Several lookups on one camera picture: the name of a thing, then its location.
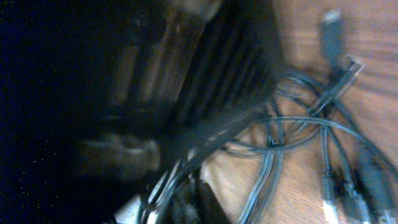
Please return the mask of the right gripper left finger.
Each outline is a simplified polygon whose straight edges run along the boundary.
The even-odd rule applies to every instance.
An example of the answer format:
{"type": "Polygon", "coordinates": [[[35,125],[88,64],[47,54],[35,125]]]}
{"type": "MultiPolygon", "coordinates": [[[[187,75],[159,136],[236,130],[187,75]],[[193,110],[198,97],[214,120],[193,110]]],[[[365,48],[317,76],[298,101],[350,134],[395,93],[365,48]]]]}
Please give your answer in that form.
{"type": "Polygon", "coordinates": [[[165,189],[165,184],[157,184],[146,204],[139,207],[136,223],[199,223],[198,184],[197,180],[186,180],[180,184],[166,205],[161,218],[159,218],[157,206],[160,204],[160,196],[165,189]]]}

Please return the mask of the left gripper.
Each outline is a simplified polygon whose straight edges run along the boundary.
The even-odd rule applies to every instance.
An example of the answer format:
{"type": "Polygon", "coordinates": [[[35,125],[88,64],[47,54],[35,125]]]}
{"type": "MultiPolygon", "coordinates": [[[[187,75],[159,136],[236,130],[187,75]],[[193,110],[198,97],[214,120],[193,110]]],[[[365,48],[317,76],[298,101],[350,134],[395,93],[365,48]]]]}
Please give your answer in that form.
{"type": "Polygon", "coordinates": [[[272,1],[106,1],[80,16],[99,110],[79,179],[137,180],[202,161],[262,112],[284,65],[272,1]]]}

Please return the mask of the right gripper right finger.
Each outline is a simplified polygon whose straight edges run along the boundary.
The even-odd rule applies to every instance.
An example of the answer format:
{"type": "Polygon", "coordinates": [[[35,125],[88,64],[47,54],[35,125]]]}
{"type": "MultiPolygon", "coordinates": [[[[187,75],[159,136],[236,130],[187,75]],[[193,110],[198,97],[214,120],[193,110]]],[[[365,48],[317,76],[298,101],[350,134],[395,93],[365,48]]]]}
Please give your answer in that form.
{"type": "Polygon", "coordinates": [[[210,185],[198,183],[198,213],[203,224],[230,224],[210,185]]]}

